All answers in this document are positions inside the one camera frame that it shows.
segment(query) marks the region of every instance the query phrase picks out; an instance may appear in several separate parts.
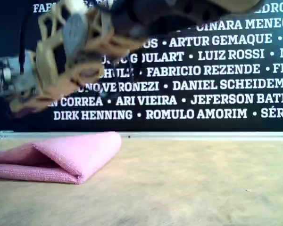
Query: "black wall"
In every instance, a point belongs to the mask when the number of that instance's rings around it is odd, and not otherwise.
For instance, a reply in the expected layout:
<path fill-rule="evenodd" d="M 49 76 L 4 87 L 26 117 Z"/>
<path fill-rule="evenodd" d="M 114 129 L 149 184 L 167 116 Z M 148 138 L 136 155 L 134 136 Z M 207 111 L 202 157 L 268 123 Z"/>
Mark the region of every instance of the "black wall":
<path fill-rule="evenodd" d="M 19 26 L 29 4 L 33 3 L 27 0 L 0 1 L 0 57 L 18 54 Z M 34 13 L 29 23 L 26 44 L 29 49 L 35 49 L 40 37 L 37 27 L 39 15 Z M 247 24 L 247 20 L 254 20 L 253 26 Z M 98 106 L 65 105 L 75 98 L 84 102 L 84 97 L 93 96 L 88 86 L 42 113 L 12 119 L 5 114 L 7 103 L 0 99 L 0 130 L 283 131 L 283 0 L 269 2 L 263 13 L 229 17 L 219 25 L 217 31 L 191 28 L 159 40 L 153 39 L 144 54 L 151 56 L 151 53 L 157 53 L 157 57 L 162 58 L 173 53 L 177 55 L 176 61 L 171 62 L 167 57 L 160 62 L 143 63 L 140 81 L 148 83 L 148 90 L 124 90 L 119 97 L 111 99 L 111 103 L 100 99 L 96 102 Z M 197 42 L 191 41 L 189 46 L 180 46 L 178 43 L 183 38 L 186 38 L 186 45 L 189 44 L 187 40 L 192 39 L 205 40 L 208 45 L 197 46 Z M 239 43 L 235 43 L 235 38 L 240 40 Z M 227 41 L 232 41 L 232 44 L 226 45 Z M 213 51 L 217 59 L 200 60 L 200 51 L 203 55 L 205 51 Z M 235 73 L 234 67 L 238 65 L 252 70 L 250 73 Z M 120 70 L 126 71 L 127 67 L 127 64 L 119 65 Z M 166 76 L 161 76 L 162 70 L 167 67 Z M 188 74 L 180 72 L 184 67 L 189 67 Z M 179 72 L 172 76 L 175 69 Z M 106 72 L 112 73 L 109 64 L 106 64 Z M 130 87 L 130 78 L 122 73 L 120 76 L 120 88 Z M 110 91 L 114 91 L 111 90 L 111 85 L 115 85 L 113 79 L 103 78 L 102 81 Z M 205 87 L 186 90 L 184 84 L 190 81 L 205 84 Z M 147 102 L 146 98 L 151 97 L 152 101 Z M 155 98 L 169 101 L 154 101 Z M 200 99 L 200 103 L 192 104 L 191 101 L 196 98 Z M 97 114 L 105 115 L 112 110 L 122 111 L 126 118 L 109 119 L 109 116 L 101 118 L 98 115 L 96 119 Z M 78 111 L 77 118 L 57 118 L 65 111 Z M 83 111 L 89 111 L 89 119 L 82 119 Z"/>

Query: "pink cloth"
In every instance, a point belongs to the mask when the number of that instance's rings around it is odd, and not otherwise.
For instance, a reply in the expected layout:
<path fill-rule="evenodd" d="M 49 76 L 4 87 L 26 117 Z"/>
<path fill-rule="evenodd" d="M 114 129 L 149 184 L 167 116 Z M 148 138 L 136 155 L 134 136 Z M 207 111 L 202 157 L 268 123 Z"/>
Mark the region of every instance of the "pink cloth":
<path fill-rule="evenodd" d="M 116 132 L 58 137 L 0 151 L 0 178 L 82 184 L 121 146 Z"/>

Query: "beige plastic part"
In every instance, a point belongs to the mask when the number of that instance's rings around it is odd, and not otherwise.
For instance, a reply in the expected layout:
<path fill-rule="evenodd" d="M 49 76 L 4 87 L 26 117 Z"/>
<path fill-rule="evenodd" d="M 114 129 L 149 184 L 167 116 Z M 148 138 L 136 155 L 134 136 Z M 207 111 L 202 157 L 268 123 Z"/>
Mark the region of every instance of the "beige plastic part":
<path fill-rule="evenodd" d="M 128 52 L 140 48 L 146 40 L 133 40 L 126 37 L 116 36 L 108 14 L 101 14 L 95 8 L 88 9 L 83 0 L 61 0 L 54 4 L 51 12 L 39 17 L 39 27 L 42 40 L 38 42 L 35 53 L 31 53 L 34 68 L 38 74 L 38 95 L 33 95 L 33 90 L 28 90 L 23 96 L 28 100 L 21 100 L 20 96 L 10 101 L 10 109 L 17 113 L 26 108 L 33 108 L 34 113 L 47 108 L 51 102 L 74 93 L 86 83 L 95 83 L 104 73 L 101 59 L 87 61 L 71 65 L 67 59 L 65 71 L 58 73 L 54 50 L 64 44 L 62 30 L 57 30 L 57 25 L 64 25 L 62 8 L 74 13 L 86 14 L 89 21 L 89 38 L 82 50 L 98 52 L 102 55 L 114 56 L 117 60 L 126 56 Z M 52 21 L 52 30 L 48 35 L 45 22 Z M 88 72 L 94 72 L 91 76 L 84 76 Z"/>
<path fill-rule="evenodd" d="M 248 13 L 262 0 L 209 0 L 232 13 Z"/>

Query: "robotic arm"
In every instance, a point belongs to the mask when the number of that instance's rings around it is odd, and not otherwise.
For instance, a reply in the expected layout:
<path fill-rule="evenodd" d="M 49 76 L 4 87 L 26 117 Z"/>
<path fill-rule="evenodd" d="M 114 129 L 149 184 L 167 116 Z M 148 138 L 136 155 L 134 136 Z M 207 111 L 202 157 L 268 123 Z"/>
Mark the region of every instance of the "robotic arm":
<path fill-rule="evenodd" d="M 39 17 L 42 39 L 35 52 L 25 51 L 24 65 L 18 57 L 0 58 L 0 97 L 7 98 L 16 117 L 40 112 L 97 82 L 104 73 L 103 55 L 117 64 L 153 36 L 249 13 L 263 1 L 107 0 L 87 8 L 83 0 L 61 0 Z"/>

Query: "black cable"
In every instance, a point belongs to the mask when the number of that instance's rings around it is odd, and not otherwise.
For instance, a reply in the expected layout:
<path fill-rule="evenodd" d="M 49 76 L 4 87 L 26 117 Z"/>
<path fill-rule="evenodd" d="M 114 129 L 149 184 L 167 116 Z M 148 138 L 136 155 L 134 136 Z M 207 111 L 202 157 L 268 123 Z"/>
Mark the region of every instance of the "black cable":
<path fill-rule="evenodd" d="M 33 14 L 32 6 L 29 4 L 28 9 L 25 12 L 24 17 L 21 21 L 20 27 L 20 37 L 19 37 L 19 65 L 20 65 L 20 74 L 24 73 L 24 64 L 25 64 L 25 38 L 26 38 L 26 31 L 27 31 L 27 22 L 29 17 Z"/>

